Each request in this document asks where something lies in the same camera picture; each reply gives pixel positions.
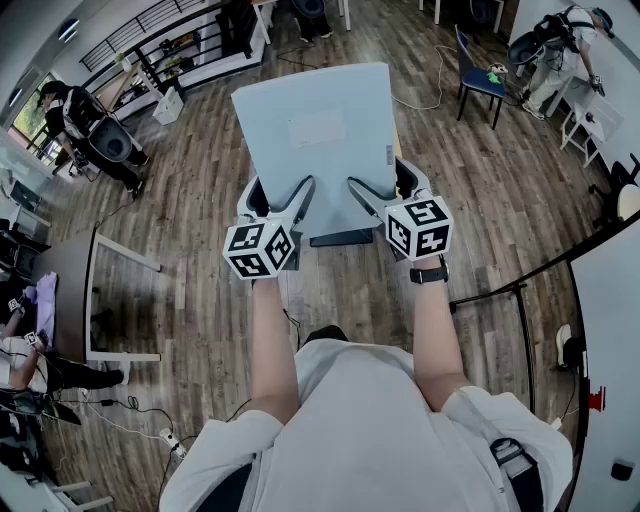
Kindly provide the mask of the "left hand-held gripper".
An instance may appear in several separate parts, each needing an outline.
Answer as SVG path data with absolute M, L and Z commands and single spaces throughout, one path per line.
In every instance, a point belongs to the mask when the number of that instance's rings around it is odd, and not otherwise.
M 315 192 L 315 178 L 302 180 L 273 216 L 259 177 L 246 185 L 237 203 L 236 223 L 227 230 L 223 256 L 239 279 L 268 279 L 300 265 L 301 234 L 295 228 L 305 218 Z

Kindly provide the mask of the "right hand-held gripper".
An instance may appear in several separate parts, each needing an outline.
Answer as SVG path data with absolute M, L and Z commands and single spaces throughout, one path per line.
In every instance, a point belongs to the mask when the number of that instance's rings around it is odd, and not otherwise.
M 399 259 L 419 261 L 446 253 L 453 218 L 441 196 L 432 193 L 429 179 L 404 158 L 395 160 L 396 195 L 382 196 L 359 179 L 349 177 L 356 201 L 382 221 L 381 234 Z

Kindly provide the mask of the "person's right forearm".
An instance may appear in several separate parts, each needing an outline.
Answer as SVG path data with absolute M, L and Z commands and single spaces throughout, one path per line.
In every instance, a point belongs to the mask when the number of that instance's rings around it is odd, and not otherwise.
M 415 382 L 429 408 L 440 412 L 452 394 L 470 384 L 444 280 L 416 285 L 413 334 Z

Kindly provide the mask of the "person's left forearm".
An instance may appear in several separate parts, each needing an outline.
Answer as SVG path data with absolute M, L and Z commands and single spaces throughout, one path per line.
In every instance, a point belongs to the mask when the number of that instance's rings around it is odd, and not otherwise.
M 288 423 L 300 408 L 294 352 L 276 278 L 252 288 L 250 405 Z

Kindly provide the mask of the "yellow wooden table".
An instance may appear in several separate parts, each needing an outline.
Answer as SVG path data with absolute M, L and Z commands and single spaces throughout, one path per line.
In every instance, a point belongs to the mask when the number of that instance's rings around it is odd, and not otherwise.
M 394 131 L 394 155 L 395 155 L 395 161 L 396 161 L 395 167 L 394 167 L 395 173 L 396 173 L 396 178 L 395 178 L 396 196 L 399 197 L 399 198 L 402 198 L 402 194 L 401 194 L 401 191 L 400 191 L 397 164 L 398 164 L 399 160 L 403 157 L 403 155 L 402 155 L 402 148 L 401 148 L 401 145 L 400 145 L 397 126 L 395 124 L 395 121 L 394 121 L 394 125 L 393 125 L 393 131 Z

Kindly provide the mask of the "black wrist watch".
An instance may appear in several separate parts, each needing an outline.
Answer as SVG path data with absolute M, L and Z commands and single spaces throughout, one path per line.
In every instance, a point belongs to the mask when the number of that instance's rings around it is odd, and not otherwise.
M 415 284 L 426 284 L 438 281 L 447 282 L 449 278 L 448 268 L 445 264 L 441 264 L 439 267 L 430 269 L 417 269 L 412 268 L 410 270 L 410 280 Z

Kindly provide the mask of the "blue chair with black legs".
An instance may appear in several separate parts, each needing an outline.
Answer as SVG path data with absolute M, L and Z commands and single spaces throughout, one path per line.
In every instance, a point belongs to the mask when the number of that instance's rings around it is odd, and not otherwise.
M 461 120 L 468 94 L 473 91 L 486 95 L 490 98 L 489 108 L 492 108 L 494 101 L 497 101 L 497 107 L 492 123 L 492 129 L 495 129 L 505 97 L 504 85 L 500 81 L 493 83 L 489 78 L 489 72 L 474 64 L 468 50 L 469 39 L 467 35 L 460 31 L 458 26 L 455 26 L 455 31 L 459 69 L 459 90 L 457 99 L 460 101 L 457 120 Z

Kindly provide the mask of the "white box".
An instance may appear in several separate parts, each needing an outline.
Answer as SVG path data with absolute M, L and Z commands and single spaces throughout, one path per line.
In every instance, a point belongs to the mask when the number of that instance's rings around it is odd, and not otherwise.
M 171 86 L 158 102 L 153 117 L 161 125 L 171 124 L 179 118 L 183 106 L 184 103 L 179 91 Z

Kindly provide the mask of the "person's shoe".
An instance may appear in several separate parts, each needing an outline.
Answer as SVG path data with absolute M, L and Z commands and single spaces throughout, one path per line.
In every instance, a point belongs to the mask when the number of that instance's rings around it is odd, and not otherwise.
M 559 368 L 567 368 L 565 345 L 572 338 L 571 326 L 569 324 L 562 325 L 556 332 L 555 343 L 557 353 L 557 366 Z
M 326 327 L 323 327 L 311 332 L 307 336 L 304 342 L 304 345 L 307 345 L 312 341 L 322 340 L 322 339 L 339 340 L 339 341 L 345 341 L 345 342 L 349 341 L 349 339 L 347 338 L 347 336 L 345 335 L 345 333 L 342 331 L 340 327 L 336 325 L 328 325 Z

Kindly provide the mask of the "light wooden desk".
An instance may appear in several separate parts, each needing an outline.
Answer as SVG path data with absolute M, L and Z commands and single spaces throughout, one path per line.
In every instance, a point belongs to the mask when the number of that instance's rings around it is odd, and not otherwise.
M 119 65 L 117 71 L 93 92 L 112 117 L 124 120 L 157 101 L 148 88 L 154 84 L 140 64 L 135 63 L 129 71 Z

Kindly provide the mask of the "black stand pole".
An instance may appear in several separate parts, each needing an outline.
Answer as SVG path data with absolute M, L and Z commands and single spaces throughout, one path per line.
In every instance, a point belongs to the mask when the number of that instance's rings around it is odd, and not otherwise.
M 534 361 L 533 361 L 533 347 L 531 343 L 531 337 L 529 333 L 528 320 L 526 315 L 526 308 L 523 297 L 523 290 L 527 287 L 527 284 L 524 281 L 513 281 L 508 285 L 505 285 L 499 289 L 494 291 L 467 297 L 464 299 L 458 299 L 449 302 L 449 309 L 451 313 L 455 313 L 457 307 L 459 305 L 480 301 L 484 299 L 489 299 L 492 297 L 497 297 L 499 295 L 511 294 L 515 297 L 519 322 L 522 330 L 523 337 L 523 346 L 526 357 L 526 370 L 527 370 L 527 384 L 529 391 L 529 410 L 536 414 L 536 384 L 535 384 L 535 372 L 534 372 Z

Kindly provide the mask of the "black metal railing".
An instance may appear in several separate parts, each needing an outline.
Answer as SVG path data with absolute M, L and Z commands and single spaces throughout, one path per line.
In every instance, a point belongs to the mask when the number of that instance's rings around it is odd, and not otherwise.
M 160 0 L 94 46 L 80 63 L 94 92 L 138 63 L 154 87 L 190 89 L 262 62 L 270 5 L 252 0 Z

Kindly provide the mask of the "white side table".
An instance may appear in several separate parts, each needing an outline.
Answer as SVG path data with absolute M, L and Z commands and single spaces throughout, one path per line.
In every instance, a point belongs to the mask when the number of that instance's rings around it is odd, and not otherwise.
M 561 125 L 561 145 L 568 144 L 583 155 L 583 167 L 588 167 L 600 154 L 600 150 L 616 133 L 624 117 L 598 94 L 576 101 Z

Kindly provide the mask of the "black office chair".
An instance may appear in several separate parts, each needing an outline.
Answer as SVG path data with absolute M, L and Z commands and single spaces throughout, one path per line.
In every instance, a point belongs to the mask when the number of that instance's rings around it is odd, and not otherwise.
M 602 214 L 592 221 L 594 228 L 625 221 L 640 211 L 640 186 L 636 183 L 640 160 L 633 153 L 630 158 L 634 163 L 631 172 L 618 161 L 613 164 L 608 178 L 609 192 L 603 192 L 595 184 L 589 186 L 588 192 L 602 199 Z

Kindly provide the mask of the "purple cloth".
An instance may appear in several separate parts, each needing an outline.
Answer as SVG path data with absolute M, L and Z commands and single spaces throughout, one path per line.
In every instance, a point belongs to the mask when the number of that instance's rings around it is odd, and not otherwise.
M 32 296 L 32 302 L 36 306 L 36 333 L 44 335 L 47 344 L 52 347 L 55 338 L 55 314 L 56 314 L 56 289 L 58 275 L 49 272 L 41 277 Z

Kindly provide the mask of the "person's white shirt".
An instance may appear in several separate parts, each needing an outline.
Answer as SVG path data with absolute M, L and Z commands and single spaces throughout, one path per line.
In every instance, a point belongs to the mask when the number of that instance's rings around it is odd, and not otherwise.
M 319 339 L 296 355 L 301 405 L 205 424 L 159 512 L 215 510 L 235 471 L 240 512 L 519 512 L 490 445 L 518 441 L 537 463 L 544 512 L 572 478 L 572 448 L 514 395 L 466 386 L 429 409 L 396 347 Z

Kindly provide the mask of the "white power strip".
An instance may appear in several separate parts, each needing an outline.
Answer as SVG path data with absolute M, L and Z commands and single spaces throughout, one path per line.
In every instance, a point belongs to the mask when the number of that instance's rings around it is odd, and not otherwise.
M 169 446 L 171 452 L 177 457 L 183 459 L 186 456 L 186 448 L 170 428 L 162 429 L 159 432 L 159 437 Z

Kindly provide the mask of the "dark desk with white frame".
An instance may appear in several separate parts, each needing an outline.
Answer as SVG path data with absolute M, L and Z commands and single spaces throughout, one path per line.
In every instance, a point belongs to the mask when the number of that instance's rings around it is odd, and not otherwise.
M 99 248 L 105 248 L 155 272 L 161 265 L 98 233 L 84 231 L 41 253 L 34 261 L 35 281 L 53 272 L 57 275 L 54 336 L 57 353 L 77 363 L 159 362 L 158 353 L 127 353 L 94 350 L 91 346 L 92 289 Z

